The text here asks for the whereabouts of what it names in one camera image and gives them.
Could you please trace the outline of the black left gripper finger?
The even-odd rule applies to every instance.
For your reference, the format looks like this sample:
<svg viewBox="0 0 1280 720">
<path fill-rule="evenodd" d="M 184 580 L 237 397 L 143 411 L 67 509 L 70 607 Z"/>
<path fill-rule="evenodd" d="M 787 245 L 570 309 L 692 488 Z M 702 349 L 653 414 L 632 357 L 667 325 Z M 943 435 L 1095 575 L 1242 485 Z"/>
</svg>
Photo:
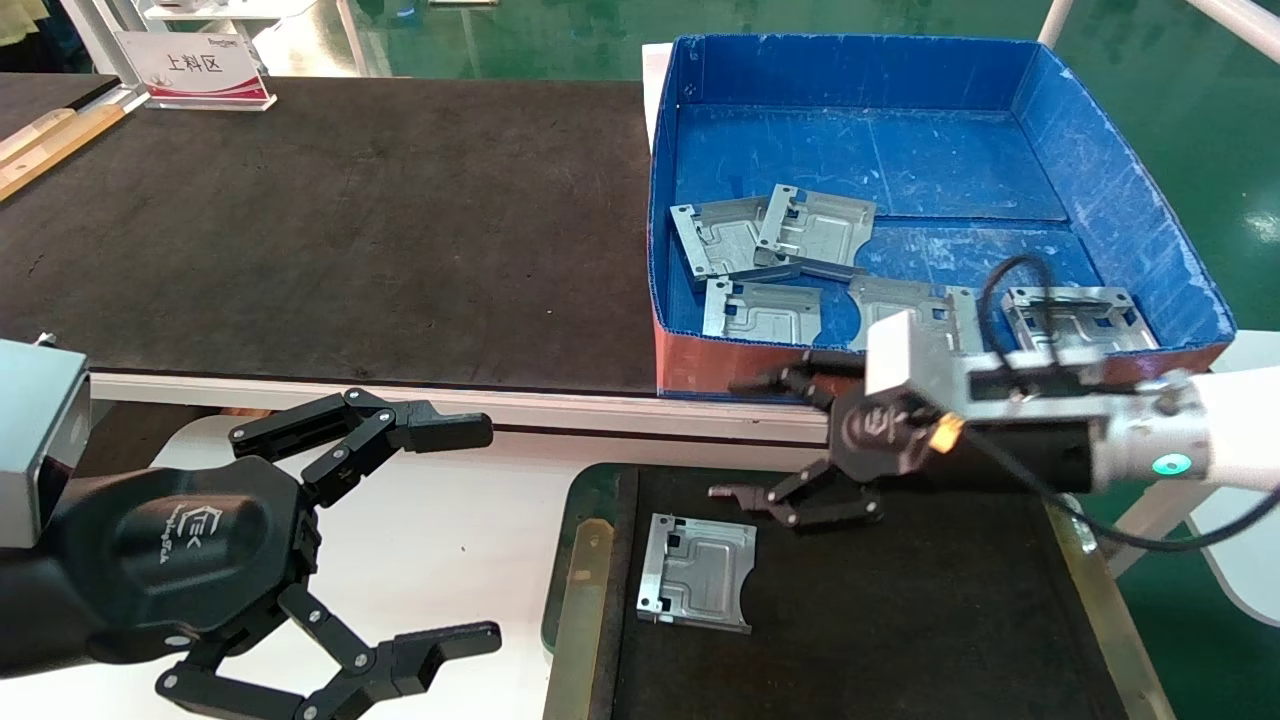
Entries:
<svg viewBox="0 0 1280 720">
<path fill-rule="evenodd" d="M 358 719 L 380 702 L 424 694 L 442 666 L 502 647 L 493 621 L 413 632 L 374 647 L 360 639 L 303 585 L 288 585 L 268 606 L 270 634 L 288 618 L 339 667 L 307 696 L 218 675 L 233 641 L 196 643 L 155 691 L 187 712 L 214 719 Z"/>
<path fill-rule="evenodd" d="M 237 457 L 269 462 L 333 445 L 301 473 L 311 506 L 334 505 L 399 451 L 484 448 L 493 438 L 492 419 L 484 413 L 447 415 L 425 400 L 392 402 L 364 388 L 274 413 L 229 434 Z"/>
</svg>

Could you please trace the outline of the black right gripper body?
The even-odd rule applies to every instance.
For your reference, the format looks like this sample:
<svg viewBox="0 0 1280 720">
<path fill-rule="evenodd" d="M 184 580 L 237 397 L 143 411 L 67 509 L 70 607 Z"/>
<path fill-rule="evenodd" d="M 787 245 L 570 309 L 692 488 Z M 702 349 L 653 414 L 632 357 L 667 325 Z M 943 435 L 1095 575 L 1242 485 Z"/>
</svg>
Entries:
<svg viewBox="0 0 1280 720">
<path fill-rule="evenodd" d="M 947 451 L 931 446 L 942 413 L 850 392 L 829 410 L 829 461 L 851 480 L 897 493 L 1088 495 L 1084 423 L 964 425 Z"/>
</svg>

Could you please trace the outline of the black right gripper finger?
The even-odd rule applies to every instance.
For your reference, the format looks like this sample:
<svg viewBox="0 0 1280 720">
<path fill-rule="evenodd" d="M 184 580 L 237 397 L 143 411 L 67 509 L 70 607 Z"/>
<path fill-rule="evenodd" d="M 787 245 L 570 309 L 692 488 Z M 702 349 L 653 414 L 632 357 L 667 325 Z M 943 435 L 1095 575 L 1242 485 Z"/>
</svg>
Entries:
<svg viewBox="0 0 1280 720">
<path fill-rule="evenodd" d="M 867 359 L 833 350 L 806 350 L 799 359 L 755 375 L 735 378 L 728 392 L 745 398 L 791 398 L 829 411 L 835 400 L 851 384 L 863 382 Z"/>
<path fill-rule="evenodd" d="M 832 489 L 846 479 L 832 462 L 810 462 L 771 487 L 718 484 L 708 488 L 708 496 L 731 498 L 745 512 L 767 515 L 791 530 L 879 521 L 883 507 L 878 491 L 860 483 Z"/>
</svg>

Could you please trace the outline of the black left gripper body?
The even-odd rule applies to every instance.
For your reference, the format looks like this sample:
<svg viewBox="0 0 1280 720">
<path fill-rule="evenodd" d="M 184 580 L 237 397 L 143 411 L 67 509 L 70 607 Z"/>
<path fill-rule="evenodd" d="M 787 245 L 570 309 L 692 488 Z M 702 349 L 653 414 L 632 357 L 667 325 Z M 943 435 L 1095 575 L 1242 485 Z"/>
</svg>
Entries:
<svg viewBox="0 0 1280 720">
<path fill-rule="evenodd" d="M 1 674 L 143 664 L 278 629 L 317 568 L 314 501 L 280 468 L 151 468 L 77 478 L 37 544 L 4 550 Z"/>
</svg>

